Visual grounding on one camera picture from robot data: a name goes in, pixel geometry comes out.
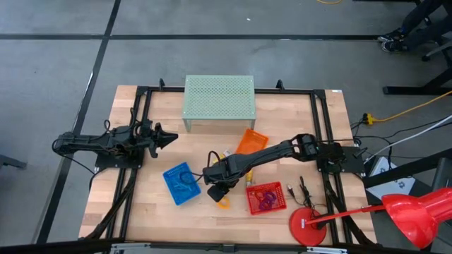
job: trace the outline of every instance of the gray floor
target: gray floor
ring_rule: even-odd
[[[107,0],[0,0],[0,33],[103,34],[112,6],[113,1]],[[398,27],[413,7],[351,0],[334,6],[314,0],[123,0],[113,33],[374,35]],[[99,46],[97,40],[0,40],[0,117],[4,119],[0,154],[28,162],[25,171],[10,167],[0,171],[0,246],[33,239],[60,161],[50,145],[72,128]],[[341,89],[350,122],[364,112],[390,116],[431,99],[389,97],[381,88],[422,85],[442,72],[445,64],[440,55],[429,63],[420,61],[432,47],[387,54],[376,42],[110,41],[83,133],[103,131],[102,121],[109,115],[117,85],[156,85],[159,78],[168,85],[183,85],[187,74],[254,75],[259,87],[273,87],[282,79],[287,88]],[[446,98],[391,122],[361,127],[359,133],[390,135],[451,112],[451,98]],[[363,141],[373,152],[384,145],[379,140]],[[450,129],[442,128],[395,147],[393,154],[426,156],[449,148],[451,141]],[[95,159],[86,153],[76,158],[88,165]],[[417,178],[428,183],[432,174]],[[89,178],[82,168],[71,167],[50,241],[76,239]],[[379,243],[413,248],[386,215],[373,218]],[[433,250],[452,252],[440,240]]]

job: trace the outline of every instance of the white cable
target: white cable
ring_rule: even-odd
[[[390,145],[388,145],[388,146],[383,147],[381,150],[379,150],[378,152],[376,152],[374,155],[372,155],[372,156],[370,156],[369,158],[367,158],[366,161],[365,161],[364,163],[366,164],[370,159],[372,159],[373,157],[375,157],[376,155],[378,155],[380,152],[383,152],[384,150],[386,150],[386,149],[388,149],[388,148],[390,148],[390,147],[392,147],[392,146],[394,146],[394,145],[397,145],[397,144],[400,144],[400,143],[402,143],[402,142],[405,142],[406,140],[410,140],[410,139],[412,139],[412,138],[416,138],[417,136],[422,135],[422,134],[426,133],[427,131],[430,131],[430,130],[433,129],[433,128],[436,128],[437,126],[443,124],[444,122],[447,122],[447,121],[448,121],[449,119],[451,119],[451,118],[452,118],[452,115],[446,117],[445,119],[443,119],[442,121],[436,123],[435,125],[426,128],[425,130],[419,132],[418,134],[414,134],[414,135],[412,135],[412,136],[410,136],[410,137],[408,137],[408,138],[404,138],[404,139],[402,139],[402,140],[399,140],[399,141],[397,141],[397,142],[395,142],[395,143],[392,143],[392,144],[390,144]]]

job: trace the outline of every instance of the red lamp shade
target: red lamp shade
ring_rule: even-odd
[[[390,194],[381,201],[395,225],[418,248],[433,241],[438,224],[452,219],[452,188],[442,188],[420,198]]]

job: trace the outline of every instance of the red basket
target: red basket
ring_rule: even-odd
[[[280,182],[247,187],[246,197],[251,215],[287,208]]]
[[[235,153],[248,155],[253,152],[257,152],[266,147],[268,137],[247,129],[243,135],[242,141],[240,141],[239,147],[235,150]]]

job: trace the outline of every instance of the red lamp base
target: red lamp base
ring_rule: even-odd
[[[319,215],[319,212],[312,210],[311,208],[299,208],[290,216],[290,233],[292,233],[292,236],[302,245],[317,246],[325,239],[326,226],[322,229],[317,229],[317,223],[306,225],[308,220]]]

